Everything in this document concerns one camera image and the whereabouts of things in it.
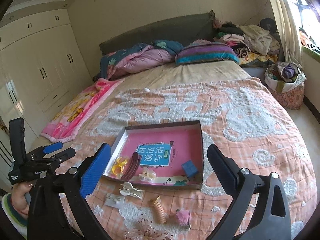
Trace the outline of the green striped sleeve forearm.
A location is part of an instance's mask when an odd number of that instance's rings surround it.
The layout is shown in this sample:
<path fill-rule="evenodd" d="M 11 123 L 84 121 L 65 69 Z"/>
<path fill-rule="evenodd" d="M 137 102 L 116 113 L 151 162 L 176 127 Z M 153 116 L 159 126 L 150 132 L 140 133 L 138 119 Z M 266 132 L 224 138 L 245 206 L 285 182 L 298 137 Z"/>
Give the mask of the green striped sleeve forearm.
<path fill-rule="evenodd" d="M 11 194 L 1 200 L 1 239 L 27 239 L 27 219 L 12 205 Z"/>

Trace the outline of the left hand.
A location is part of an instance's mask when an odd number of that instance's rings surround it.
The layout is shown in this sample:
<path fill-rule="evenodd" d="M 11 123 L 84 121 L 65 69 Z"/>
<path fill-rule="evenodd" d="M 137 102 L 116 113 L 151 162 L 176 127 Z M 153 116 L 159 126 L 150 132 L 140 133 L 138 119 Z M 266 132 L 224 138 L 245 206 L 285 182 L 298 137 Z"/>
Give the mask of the left hand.
<path fill-rule="evenodd" d="M 13 208 L 21 215 L 27 216 L 29 211 L 29 204 L 25 194 L 33 187 L 31 181 L 15 184 L 12 188 L 11 202 Z"/>

